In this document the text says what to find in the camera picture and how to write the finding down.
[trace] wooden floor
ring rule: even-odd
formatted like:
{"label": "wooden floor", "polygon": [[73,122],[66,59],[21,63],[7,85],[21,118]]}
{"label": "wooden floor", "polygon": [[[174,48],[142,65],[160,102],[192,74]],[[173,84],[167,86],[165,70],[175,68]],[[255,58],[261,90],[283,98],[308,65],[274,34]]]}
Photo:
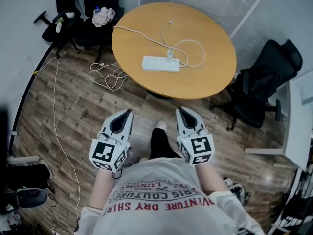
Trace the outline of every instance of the wooden floor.
{"label": "wooden floor", "polygon": [[[177,149],[174,144],[177,137],[175,109],[183,105],[202,115],[214,138],[216,154],[212,163],[222,176],[241,183],[251,192],[251,200],[245,209],[260,222],[265,232],[268,231],[273,222],[270,216],[280,203],[280,192],[289,190],[295,171],[274,168],[273,158],[245,154],[244,148],[281,147],[285,122],[277,123],[273,115],[266,115],[262,129],[254,129],[238,121],[236,129],[227,132],[230,116],[219,109],[209,110],[211,102],[229,100],[226,91],[203,100],[160,100],[128,78],[121,90],[111,92],[88,78],[96,49],[82,50],[76,54],[68,46],[61,54],[55,92],[56,124],[60,142],[74,164],[81,183],[79,212],[88,201],[96,174],[96,169],[88,160],[91,140],[96,137],[105,118],[127,108],[134,111],[129,139],[132,147],[130,155],[131,159],[138,160],[139,157],[149,156],[151,132],[159,120],[167,123],[170,143]],[[54,173],[51,184],[58,203],[53,210],[59,229],[72,232],[76,227],[78,185],[72,167],[58,146],[53,126],[53,87],[57,61],[55,59],[47,65],[31,86],[19,119],[14,154],[39,155],[50,164]],[[103,53],[101,61],[105,64],[115,61],[110,49]],[[103,74],[117,67],[104,69]],[[96,81],[103,81],[98,75],[95,77]],[[48,199],[40,207],[22,210],[21,215],[28,222],[40,224],[50,231],[55,226],[50,212],[52,205],[53,202]]]}

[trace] table top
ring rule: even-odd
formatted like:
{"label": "table top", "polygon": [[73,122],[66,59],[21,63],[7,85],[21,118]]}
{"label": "table top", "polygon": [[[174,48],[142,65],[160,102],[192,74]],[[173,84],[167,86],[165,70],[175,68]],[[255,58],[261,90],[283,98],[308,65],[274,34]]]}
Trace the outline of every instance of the table top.
{"label": "table top", "polygon": [[308,105],[302,105],[300,89],[293,80],[286,83],[288,101],[288,122],[283,152],[298,168],[306,170],[312,131],[312,112]]}
{"label": "table top", "polygon": [[[194,39],[204,47],[204,63],[196,68],[180,68],[178,73],[143,70],[143,56],[166,57],[167,48],[138,33],[115,28],[112,48],[125,73],[142,87],[171,98],[200,99],[223,90],[236,71],[236,53],[226,32],[205,13],[187,5],[156,2],[128,12],[117,26],[140,31],[163,43],[161,30],[169,21],[174,24],[164,30],[168,45]],[[190,65],[202,61],[202,49],[196,43],[184,42],[177,48],[187,54]],[[174,50],[173,53],[178,59],[186,61],[180,52]]]}

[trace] white desk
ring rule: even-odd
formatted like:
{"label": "white desk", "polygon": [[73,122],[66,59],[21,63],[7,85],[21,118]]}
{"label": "white desk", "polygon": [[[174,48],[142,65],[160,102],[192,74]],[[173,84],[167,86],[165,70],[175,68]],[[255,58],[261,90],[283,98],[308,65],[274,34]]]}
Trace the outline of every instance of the white desk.
{"label": "white desk", "polygon": [[287,158],[291,165],[275,163],[275,167],[292,167],[306,170],[312,131],[312,112],[307,105],[302,105],[301,92],[295,83],[287,82],[288,120],[283,148],[281,149],[251,149],[246,153],[281,155]]}

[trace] chair armrest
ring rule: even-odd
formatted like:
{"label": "chair armrest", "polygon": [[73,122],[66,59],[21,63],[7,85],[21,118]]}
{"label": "chair armrest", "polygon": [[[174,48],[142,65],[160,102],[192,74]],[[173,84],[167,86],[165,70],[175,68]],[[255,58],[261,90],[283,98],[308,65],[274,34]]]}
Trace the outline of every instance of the chair armrest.
{"label": "chair armrest", "polygon": [[267,112],[276,112],[275,114],[275,119],[276,121],[280,121],[282,118],[282,113],[281,113],[281,105],[280,105],[280,101],[277,99],[276,100],[276,106],[267,106],[265,108],[265,111]]}
{"label": "chair armrest", "polygon": [[234,90],[232,89],[231,85],[227,85],[226,86],[226,90],[228,91],[230,96],[233,96]]}
{"label": "chair armrest", "polygon": [[52,23],[54,24],[60,17],[65,15],[66,10],[62,10],[53,20]]}
{"label": "chair armrest", "polygon": [[276,115],[275,115],[276,121],[280,121],[282,119],[282,112],[281,112],[281,105],[280,101],[276,100]]}
{"label": "chair armrest", "polygon": [[119,7],[119,9],[115,12],[115,16],[113,18],[113,20],[120,20],[122,18],[122,16],[125,13],[125,9],[122,7]]}
{"label": "chair armrest", "polygon": [[41,14],[35,19],[34,24],[35,24],[36,22],[38,22],[38,20],[40,19],[40,20],[44,21],[47,25],[52,25],[52,23],[48,20],[48,18],[45,17],[45,13],[46,13],[46,12],[47,12],[47,11],[45,10],[43,13],[41,13]]}
{"label": "chair armrest", "polygon": [[250,92],[250,74],[249,72],[243,72],[243,91],[246,94]]}

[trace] electrical outlet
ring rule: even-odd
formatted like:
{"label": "electrical outlet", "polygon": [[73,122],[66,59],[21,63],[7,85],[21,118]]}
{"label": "electrical outlet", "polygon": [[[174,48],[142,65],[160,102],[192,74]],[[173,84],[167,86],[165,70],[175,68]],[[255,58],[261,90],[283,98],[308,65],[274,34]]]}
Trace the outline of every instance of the electrical outlet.
{"label": "electrical outlet", "polygon": [[144,56],[141,64],[145,71],[179,72],[179,60],[177,58],[168,62],[166,57]]}

